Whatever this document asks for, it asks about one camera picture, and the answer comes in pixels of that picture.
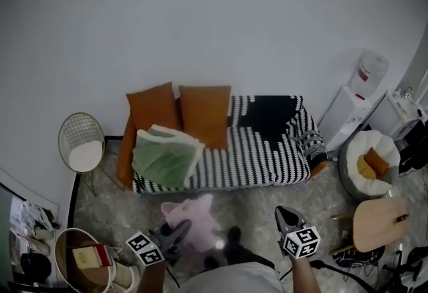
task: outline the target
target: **shoe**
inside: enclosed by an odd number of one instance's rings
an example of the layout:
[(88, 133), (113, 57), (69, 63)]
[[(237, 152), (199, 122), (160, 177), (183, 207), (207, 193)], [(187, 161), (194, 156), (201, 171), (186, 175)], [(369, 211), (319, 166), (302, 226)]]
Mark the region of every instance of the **shoe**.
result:
[(220, 263), (213, 256), (207, 256), (203, 262), (203, 265), (205, 266), (205, 271), (220, 267)]
[(239, 229), (237, 226), (234, 226), (227, 232), (227, 242), (239, 244), (240, 241), (241, 241), (241, 229)]

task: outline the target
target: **black and white blanket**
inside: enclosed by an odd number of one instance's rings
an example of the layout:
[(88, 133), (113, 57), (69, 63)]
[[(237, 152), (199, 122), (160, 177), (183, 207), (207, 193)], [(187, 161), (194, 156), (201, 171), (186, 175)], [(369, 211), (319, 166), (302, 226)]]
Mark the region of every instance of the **black and white blanket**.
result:
[[(326, 148), (301, 96), (232, 96), (227, 149), (205, 149), (186, 190), (227, 190), (307, 181)], [(135, 193), (177, 192), (134, 173)]]

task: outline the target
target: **orange throw pillow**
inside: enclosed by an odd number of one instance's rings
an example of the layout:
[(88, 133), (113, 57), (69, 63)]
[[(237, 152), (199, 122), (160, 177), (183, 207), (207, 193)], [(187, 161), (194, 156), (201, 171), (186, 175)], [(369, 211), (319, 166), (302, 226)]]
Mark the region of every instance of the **orange throw pillow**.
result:
[(207, 148), (227, 148), (227, 111), (231, 86), (180, 86), (185, 133)]
[(171, 82), (126, 97), (137, 130), (148, 130), (154, 124), (181, 130)]
[(370, 148), (367, 154), (365, 154), (364, 160), (373, 168), (378, 177), (383, 177), (389, 168), (389, 163), (382, 159), (373, 148)]

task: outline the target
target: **person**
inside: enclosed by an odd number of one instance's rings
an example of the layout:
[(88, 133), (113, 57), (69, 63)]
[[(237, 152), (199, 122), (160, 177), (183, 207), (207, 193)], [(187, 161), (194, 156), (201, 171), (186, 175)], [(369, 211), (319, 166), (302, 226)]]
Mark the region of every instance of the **person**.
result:
[[(220, 267), (216, 259), (205, 259), (205, 270), (181, 286), (179, 293), (283, 293), (278, 273), (269, 260), (240, 244), (241, 231), (232, 227), (223, 253), (228, 266)], [(307, 258), (290, 256), (294, 293), (320, 293)], [(159, 262), (144, 271), (139, 293), (162, 293), (167, 263)]]

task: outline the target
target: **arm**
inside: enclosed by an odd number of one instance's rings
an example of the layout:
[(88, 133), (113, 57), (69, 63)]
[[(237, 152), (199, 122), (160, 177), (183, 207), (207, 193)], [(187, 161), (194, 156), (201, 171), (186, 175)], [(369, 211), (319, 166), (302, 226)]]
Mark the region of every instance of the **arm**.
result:
[(144, 269), (138, 293), (163, 293), (167, 262), (162, 261)]
[(295, 259), (292, 256), (290, 259), (293, 265), (294, 293), (321, 293), (309, 260)]

